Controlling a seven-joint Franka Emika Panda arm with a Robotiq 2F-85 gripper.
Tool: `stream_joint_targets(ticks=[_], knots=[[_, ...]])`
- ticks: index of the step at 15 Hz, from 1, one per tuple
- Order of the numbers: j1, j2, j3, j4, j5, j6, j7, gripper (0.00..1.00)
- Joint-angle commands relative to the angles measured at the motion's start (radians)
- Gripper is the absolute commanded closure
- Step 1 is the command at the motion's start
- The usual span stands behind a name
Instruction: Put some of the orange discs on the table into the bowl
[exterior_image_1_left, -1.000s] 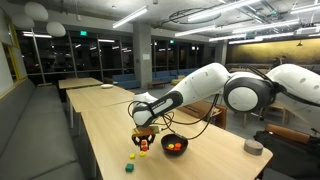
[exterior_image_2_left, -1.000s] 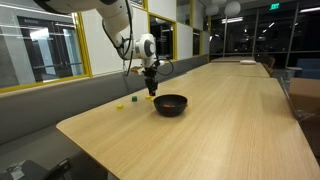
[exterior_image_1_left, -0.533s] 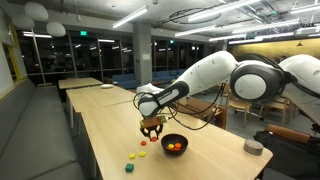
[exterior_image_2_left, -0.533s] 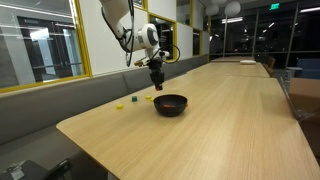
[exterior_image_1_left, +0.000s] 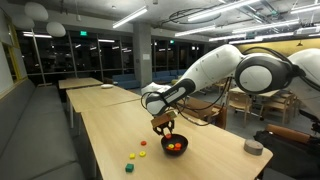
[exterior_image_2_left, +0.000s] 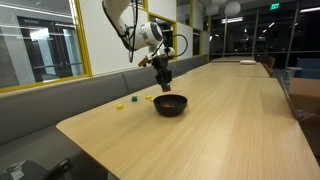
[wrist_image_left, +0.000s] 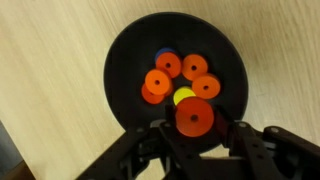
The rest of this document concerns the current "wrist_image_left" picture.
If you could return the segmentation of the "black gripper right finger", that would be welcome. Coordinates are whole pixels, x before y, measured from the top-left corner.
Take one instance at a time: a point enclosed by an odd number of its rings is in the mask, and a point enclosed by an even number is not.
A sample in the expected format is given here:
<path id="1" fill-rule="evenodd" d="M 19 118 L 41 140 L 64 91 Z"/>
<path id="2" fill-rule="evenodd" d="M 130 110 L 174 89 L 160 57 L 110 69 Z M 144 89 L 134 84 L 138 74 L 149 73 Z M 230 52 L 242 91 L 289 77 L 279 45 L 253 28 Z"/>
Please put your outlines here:
<path id="1" fill-rule="evenodd" d="M 234 121 L 228 113 L 221 106 L 217 106 L 215 108 L 214 130 L 224 147 L 230 146 L 233 125 Z"/>

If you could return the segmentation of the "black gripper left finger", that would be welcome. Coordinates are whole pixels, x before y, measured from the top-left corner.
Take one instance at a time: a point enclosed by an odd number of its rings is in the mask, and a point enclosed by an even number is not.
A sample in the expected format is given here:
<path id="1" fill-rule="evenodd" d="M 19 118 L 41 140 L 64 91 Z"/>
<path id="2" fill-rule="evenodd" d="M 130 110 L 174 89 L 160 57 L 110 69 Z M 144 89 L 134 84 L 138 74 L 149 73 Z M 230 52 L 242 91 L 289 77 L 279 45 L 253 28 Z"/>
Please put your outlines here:
<path id="1" fill-rule="evenodd" d="M 165 106 L 164 129 L 166 131 L 174 131 L 176 129 L 175 107 L 173 105 L 166 105 Z"/>

